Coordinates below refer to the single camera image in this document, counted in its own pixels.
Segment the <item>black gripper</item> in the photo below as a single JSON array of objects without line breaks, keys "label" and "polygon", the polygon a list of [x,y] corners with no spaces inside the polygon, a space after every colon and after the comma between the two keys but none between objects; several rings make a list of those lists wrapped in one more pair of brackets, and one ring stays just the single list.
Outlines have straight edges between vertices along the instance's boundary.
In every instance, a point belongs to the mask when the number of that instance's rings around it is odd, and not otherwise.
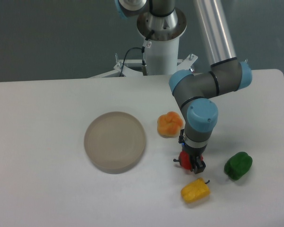
[{"label": "black gripper", "polygon": [[185,135],[184,129],[181,129],[180,135],[178,137],[178,142],[179,144],[181,144],[182,150],[189,155],[190,171],[195,172],[195,174],[202,173],[206,168],[206,164],[203,161],[202,156],[202,153],[206,149],[206,141],[192,141]]}]

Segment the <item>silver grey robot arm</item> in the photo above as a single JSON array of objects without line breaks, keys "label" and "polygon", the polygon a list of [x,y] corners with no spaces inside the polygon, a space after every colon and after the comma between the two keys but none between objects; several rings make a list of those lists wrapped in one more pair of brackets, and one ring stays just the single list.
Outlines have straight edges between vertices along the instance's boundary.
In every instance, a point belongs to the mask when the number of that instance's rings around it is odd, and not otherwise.
[{"label": "silver grey robot arm", "polygon": [[170,75],[169,86],[185,127],[179,143],[188,156],[187,169],[204,171],[202,154],[217,124],[218,109],[211,98],[248,87],[249,65],[237,59],[222,4],[196,0],[197,17],[205,40],[210,71],[194,74],[178,64],[179,38],[186,30],[186,17],[173,0],[117,0],[121,17],[137,16],[137,29],[144,38],[141,47],[144,75]]}]

